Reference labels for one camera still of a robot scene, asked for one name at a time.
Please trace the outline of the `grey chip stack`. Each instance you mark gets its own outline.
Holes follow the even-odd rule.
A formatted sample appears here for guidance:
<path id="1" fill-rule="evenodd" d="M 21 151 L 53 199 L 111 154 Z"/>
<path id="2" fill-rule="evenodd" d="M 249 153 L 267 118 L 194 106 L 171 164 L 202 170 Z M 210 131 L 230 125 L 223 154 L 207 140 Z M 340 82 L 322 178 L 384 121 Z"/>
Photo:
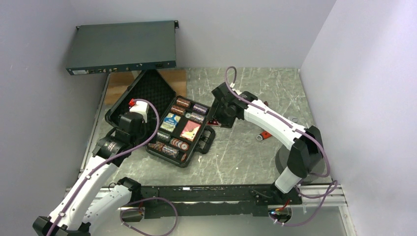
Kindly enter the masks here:
<path id="1" fill-rule="evenodd" d="M 195 113 L 195 112 L 192 112 L 190 114 L 190 118 L 189 119 L 192 120 L 192 121 L 194 121 L 194 122 L 203 124 L 204 123 L 204 120 L 205 120 L 205 116 L 200 115 L 200 114 Z"/>

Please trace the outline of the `blue white card deck box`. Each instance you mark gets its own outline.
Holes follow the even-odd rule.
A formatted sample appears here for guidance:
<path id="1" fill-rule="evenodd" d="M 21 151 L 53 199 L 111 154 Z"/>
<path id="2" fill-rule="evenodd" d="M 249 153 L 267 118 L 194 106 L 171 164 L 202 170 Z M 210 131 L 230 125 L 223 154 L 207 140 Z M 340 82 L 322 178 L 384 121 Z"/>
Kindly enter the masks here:
<path id="1" fill-rule="evenodd" d="M 168 113 L 167 116 L 163 119 L 163 122 L 160 125 L 160 128 L 173 133 L 173 131 L 179 124 L 180 119 L 181 119 L 181 116 L 173 114 L 173 113 Z"/>

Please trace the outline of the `red card deck box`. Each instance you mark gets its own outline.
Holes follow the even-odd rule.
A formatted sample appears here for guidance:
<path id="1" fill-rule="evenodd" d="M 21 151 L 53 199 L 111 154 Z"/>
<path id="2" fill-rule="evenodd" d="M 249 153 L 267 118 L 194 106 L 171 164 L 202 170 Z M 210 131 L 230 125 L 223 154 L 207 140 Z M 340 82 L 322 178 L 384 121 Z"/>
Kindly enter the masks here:
<path id="1" fill-rule="evenodd" d="M 194 141 L 194 139 L 196 138 L 197 133 L 198 133 L 200 127 L 201 127 L 200 124 L 198 124 L 198 123 L 196 123 L 194 121 L 189 120 L 186 123 L 184 129 L 182 130 L 182 132 L 180 134 L 180 137 L 182 137 L 184 139 L 187 139 L 189 141 Z"/>

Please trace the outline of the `black poker chip case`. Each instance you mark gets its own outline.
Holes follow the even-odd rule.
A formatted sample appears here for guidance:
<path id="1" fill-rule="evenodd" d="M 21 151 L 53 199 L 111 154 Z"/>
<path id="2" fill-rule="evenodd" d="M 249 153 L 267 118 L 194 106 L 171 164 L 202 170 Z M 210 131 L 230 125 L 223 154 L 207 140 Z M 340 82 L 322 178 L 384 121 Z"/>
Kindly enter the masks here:
<path id="1" fill-rule="evenodd" d="M 208 153 L 215 131 L 208 105 L 177 95 L 157 70 L 146 70 L 106 113 L 113 127 L 93 151 L 113 157 L 155 136 L 146 151 L 174 165 L 187 167 L 195 152 Z"/>

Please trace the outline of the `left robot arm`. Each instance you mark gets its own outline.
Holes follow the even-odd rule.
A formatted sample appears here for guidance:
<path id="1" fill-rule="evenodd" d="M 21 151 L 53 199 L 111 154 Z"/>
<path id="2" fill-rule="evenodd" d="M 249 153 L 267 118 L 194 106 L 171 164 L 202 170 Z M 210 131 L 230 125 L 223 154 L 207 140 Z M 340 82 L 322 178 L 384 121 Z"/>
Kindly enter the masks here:
<path id="1" fill-rule="evenodd" d="M 39 236 L 90 236 L 95 227 L 117 208 L 136 206 L 141 184 L 128 177 L 120 179 L 98 202 L 92 201 L 107 179 L 148 138 L 146 114 L 127 112 L 118 126 L 98 140 L 84 171 L 63 201 L 48 215 L 38 217 L 32 227 Z"/>

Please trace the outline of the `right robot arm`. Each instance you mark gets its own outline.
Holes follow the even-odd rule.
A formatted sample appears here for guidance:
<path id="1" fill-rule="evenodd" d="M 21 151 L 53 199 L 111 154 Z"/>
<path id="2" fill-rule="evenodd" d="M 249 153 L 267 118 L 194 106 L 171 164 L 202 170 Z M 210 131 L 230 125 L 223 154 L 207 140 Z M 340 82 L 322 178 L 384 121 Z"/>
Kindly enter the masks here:
<path id="1" fill-rule="evenodd" d="M 306 128 L 284 118 L 247 91 L 237 95 L 226 83 L 211 93 L 214 96 L 211 106 L 214 110 L 213 118 L 221 127 L 232 128 L 236 119 L 244 120 L 270 133 L 289 151 L 286 167 L 271 190 L 271 198 L 275 203 L 285 203 L 290 197 L 290 191 L 310 175 L 323 158 L 319 129 L 315 126 Z"/>

